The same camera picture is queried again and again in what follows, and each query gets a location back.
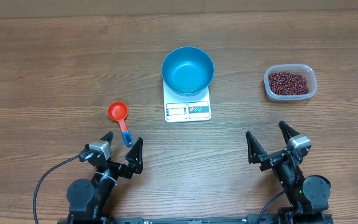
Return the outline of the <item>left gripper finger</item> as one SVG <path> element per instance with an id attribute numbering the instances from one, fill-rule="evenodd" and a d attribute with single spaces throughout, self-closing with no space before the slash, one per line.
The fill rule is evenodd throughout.
<path id="1" fill-rule="evenodd" d="M 111 131 L 109 131 L 107 134 L 105 134 L 100 141 L 104 141 L 107 142 L 109 145 L 111 145 L 113 140 L 113 133 Z"/>
<path id="2" fill-rule="evenodd" d="M 129 169 L 132 173 L 141 174 L 143 171 L 143 139 L 138 138 L 130 151 L 126 154 L 125 159 L 128 162 Z"/>

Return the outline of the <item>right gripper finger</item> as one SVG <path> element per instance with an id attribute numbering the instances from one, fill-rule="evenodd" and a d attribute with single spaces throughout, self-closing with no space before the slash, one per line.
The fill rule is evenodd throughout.
<path id="1" fill-rule="evenodd" d="M 260 163 L 260 159 L 266 156 L 266 152 L 250 131 L 246 132 L 248 146 L 248 161 L 250 164 Z"/>
<path id="2" fill-rule="evenodd" d="M 284 121 L 280 121 L 278 127 L 280 128 L 283 134 L 283 138 L 286 144 L 288 144 L 291 141 L 292 137 L 300 135 L 298 131 L 295 131 Z"/>

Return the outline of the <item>red measuring scoop blue handle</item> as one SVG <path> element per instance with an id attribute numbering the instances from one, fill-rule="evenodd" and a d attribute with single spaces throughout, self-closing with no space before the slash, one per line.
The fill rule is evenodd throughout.
<path id="1" fill-rule="evenodd" d="M 125 145 L 131 147 L 133 146 L 133 140 L 125 123 L 128 111 L 127 105 L 122 101 L 114 101 L 108 107 L 108 116 L 119 124 Z"/>

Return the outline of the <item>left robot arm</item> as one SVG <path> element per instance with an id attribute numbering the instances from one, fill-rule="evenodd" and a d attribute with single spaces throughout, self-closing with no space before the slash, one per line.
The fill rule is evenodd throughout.
<path id="1" fill-rule="evenodd" d="M 127 164 L 113 162 L 111 143 L 113 133 L 86 144 L 79 154 L 81 162 L 88 162 L 96 171 L 92 179 L 78 179 L 67 190 L 70 204 L 66 223 L 118 223 L 113 215 L 105 213 L 109 197 L 118 178 L 131 179 L 143 170 L 143 139 L 138 138 L 126 154 Z"/>

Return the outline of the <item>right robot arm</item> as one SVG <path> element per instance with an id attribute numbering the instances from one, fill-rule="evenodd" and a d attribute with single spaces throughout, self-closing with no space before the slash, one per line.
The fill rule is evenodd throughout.
<path id="1" fill-rule="evenodd" d="M 305 177 L 299 165 L 311 149 L 311 140 L 295 131 L 286 122 L 278 124 L 286 146 L 281 151 L 268 154 L 251 132 L 246 132 L 248 161 L 259 164 L 261 171 L 272 170 L 283 190 L 270 199 L 258 215 L 248 215 L 256 223 L 332 223 L 329 208 L 331 193 L 330 181 L 321 175 Z M 276 214 L 266 214 L 266 210 L 278 198 L 285 195 L 290 203 Z"/>

